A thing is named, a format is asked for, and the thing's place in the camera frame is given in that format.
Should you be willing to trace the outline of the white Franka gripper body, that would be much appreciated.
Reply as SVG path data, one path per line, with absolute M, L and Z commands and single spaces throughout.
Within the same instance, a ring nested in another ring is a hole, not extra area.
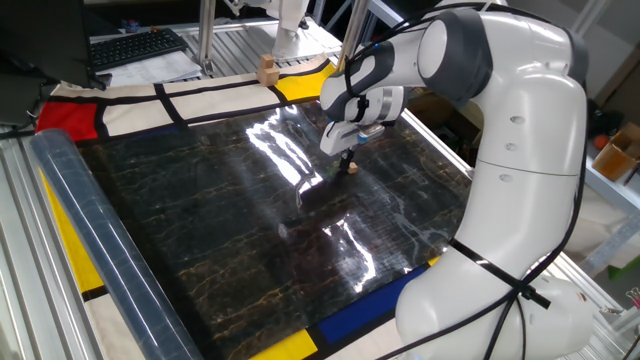
M 358 144 L 360 128 L 347 121 L 331 121 L 321 137 L 319 148 L 329 156 L 334 156 Z

